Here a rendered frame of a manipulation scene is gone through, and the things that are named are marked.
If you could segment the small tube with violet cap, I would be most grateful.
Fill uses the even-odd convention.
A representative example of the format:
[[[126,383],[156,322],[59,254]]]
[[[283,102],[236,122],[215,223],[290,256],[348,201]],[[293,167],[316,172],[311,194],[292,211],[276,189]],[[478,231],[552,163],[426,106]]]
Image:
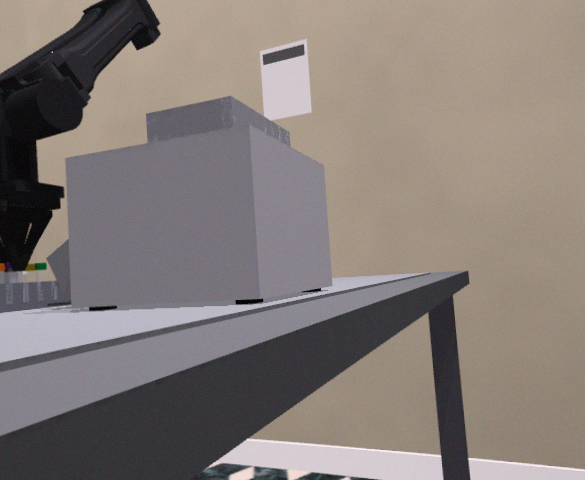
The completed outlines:
[[[13,271],[10,262],[6,262],[8,283],[18,283],[18,271]]]

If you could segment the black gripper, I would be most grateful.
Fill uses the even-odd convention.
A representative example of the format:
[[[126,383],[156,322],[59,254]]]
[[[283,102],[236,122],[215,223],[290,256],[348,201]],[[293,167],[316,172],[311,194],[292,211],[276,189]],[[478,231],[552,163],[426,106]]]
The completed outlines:
[[[53,216],[51,210],[61,209],[60,198],[64,198],[63,186],[38,183],[37,146],[23,142],[29,143],[31,181],[0,182],[0,263],[5,263],[5,272],[6,262],[13,271],[26,270]]]

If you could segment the grey bench mat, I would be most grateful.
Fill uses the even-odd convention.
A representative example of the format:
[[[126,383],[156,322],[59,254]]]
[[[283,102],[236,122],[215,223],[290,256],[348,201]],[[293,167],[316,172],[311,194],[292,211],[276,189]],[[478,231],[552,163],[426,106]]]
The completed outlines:
[[[71,305],[0,313],[0,372],[215,322],[428,275],[332,278],[333,286],[263,298],[117,306],[89,311]]]

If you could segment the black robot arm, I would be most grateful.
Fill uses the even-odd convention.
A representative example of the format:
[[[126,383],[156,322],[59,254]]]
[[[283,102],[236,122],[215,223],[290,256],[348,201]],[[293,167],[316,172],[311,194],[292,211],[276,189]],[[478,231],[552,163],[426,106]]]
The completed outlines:
[[[100,72],[130,41],[139,50],[161,35],[148,1],[137,1],[88,7],[71,30],[0,74],[0,182],[31,181],[22,140],[36,145],[77,128]]]

